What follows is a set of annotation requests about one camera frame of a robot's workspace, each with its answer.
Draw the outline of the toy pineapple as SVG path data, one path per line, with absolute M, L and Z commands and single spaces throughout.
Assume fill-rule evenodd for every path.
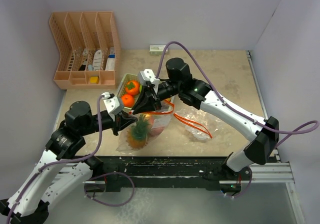
M 127 132 L 128 145 L 134 150 L 143 148 L 148 142 L 150 127 L 149 119 L 141 114 L 138 121 Z

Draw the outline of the clear zip bag orange zipper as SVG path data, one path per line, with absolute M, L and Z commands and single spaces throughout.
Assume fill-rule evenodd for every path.
M 128 153 L 144 148 L 159 136 L 168 126 L 174 112 L 169 98 L 161 102 L 161 109 L 155 112 L 137 114 L 137 122 L 126 127 L 118 141 L 117 151 Z

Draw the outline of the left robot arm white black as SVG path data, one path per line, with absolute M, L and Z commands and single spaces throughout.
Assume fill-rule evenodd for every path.
M 76 158 L 85 135 L 111 129 L 114 135 L 138 119 L 123 111 L 117 97 L 105 98 L 105 111 L 93 115 L 90 105 L 77 101 L 52 133 L 34 170 L 9 199 L 1 200 L 0 213 L 8 224 L 43 224 L 52 209 L 74 188 L 103 175 L 103 162 L 95 152 Z

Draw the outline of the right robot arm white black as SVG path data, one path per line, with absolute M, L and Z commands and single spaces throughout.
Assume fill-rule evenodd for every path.
M 177 95 L 188 105 L 216 116 L 240 132 L 249 144 L 231 153 L 226 159 L 222 174 L 228 180 L 235 179 L 240 171 L 251 165 L 264 165 L 279 141 L 279 121 L 274 117 L 264 119 L 254 115 L 229 100 L 219 97 L 208 83 L 193 78 L 190 67 L 181 58 L 166 62 L 167 79 L 156 78 L 151 69 L 140 71 L 138 79 L 141 94 L 133 106 L 133 114 L 154 112 L 161 102 Z

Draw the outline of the orange toy fruit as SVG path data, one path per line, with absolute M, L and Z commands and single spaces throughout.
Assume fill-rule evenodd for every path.
M 121 100 L 125 107 L 132 108 L 135 104 L 135 98 L 132 95 L 125 94 L 121 97 Z
M 126 94 L 136 96 L 140 93 L 140 83 L 138 81 L 131 80 L 125 85 L 124 90 Z

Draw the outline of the green plastic basket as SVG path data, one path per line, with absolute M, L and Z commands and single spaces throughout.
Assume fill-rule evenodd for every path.
M 127 94 L 126 91 L 125 91 L 125 86 L 130 81 L 136 81 L 136 82 L 139 83 L 138 76 L 134 75 L 134 74 L 129 74 L 129 73 L 127 73 L 127 74 L 125 74 L 123 76 L 123 78 L 122 78 L 122 80 L 120 82 L 120 85 L 119 85 L 119 87 L 117 89 L 117 94 L 116 95 L 118 97 L 121 98 L 123 95 Z M 134 103 L 136 103 L 136 101 L 138 100 L 139 95 L 140 95 L 140 91 L 139 91 L 139 93 L 137 95 L 132 95 L 133 98 L 134 98 L 134 101 L 135 101 Z M 174 98 L 172 97 L 171 100 L 170 100 L 170 103 L 173 104 L 173 100 L 174 100 Z M 163 111 L 163 112 L 167 112 L 167 111 L 169 112 L 169 111 L 172 111 L 172 109 L 173 109 L 173 107 L 171 105 L 169 105 L 166 101 L 162 101 L 161 102 L 161 106 L 162 106 L 161 111 Z M 124 111 L 129 113 L 131 111 L 131 108 L 130 107 L 125 107 Z

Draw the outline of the small white green box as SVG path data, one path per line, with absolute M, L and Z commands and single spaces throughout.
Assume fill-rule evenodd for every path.
M 153 44 L 149 46 L 149 53 L 150 55 L 162 55 L 165 45 Z

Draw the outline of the yellow block in organizer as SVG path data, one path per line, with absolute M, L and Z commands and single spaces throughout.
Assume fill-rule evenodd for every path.
M 89 79 L 90 84 L 98 84 L 99 83 L 99 77 L 98 76 L 92 76 Z

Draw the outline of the white blue box in organizer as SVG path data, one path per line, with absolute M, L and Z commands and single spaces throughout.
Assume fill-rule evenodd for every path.
M 110 52 L 106 61 L 105 71 L 114 71 L 115 70 L 115 62 L 116 62 L 116 52 L 115 48 L 111 47 Z

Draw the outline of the white tube in organizer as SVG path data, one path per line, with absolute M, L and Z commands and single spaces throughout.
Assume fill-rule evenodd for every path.
M 101 69 L 101 63 L 103 59 L 103 52 L 101 49 L 97 50 L 94 54 L 93 61 L 92 61 L 92 69 L 94 71 Z

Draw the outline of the pink desk organizer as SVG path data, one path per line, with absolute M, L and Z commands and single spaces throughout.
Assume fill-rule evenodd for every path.
M 112 11 L 54 12 L 49 24 L 60 54 L 53 79 L 60 89 L 115 87 L 115 70 L 122 49 Z M 115 48 L 115 70 L 105 71 L 111 47 Z M 94 71 L 93 58 L 99 49 L 102 50 L 102 64 L 100 70 Z M 92 76 L 99 77 L 98 84 L 90 84 Z

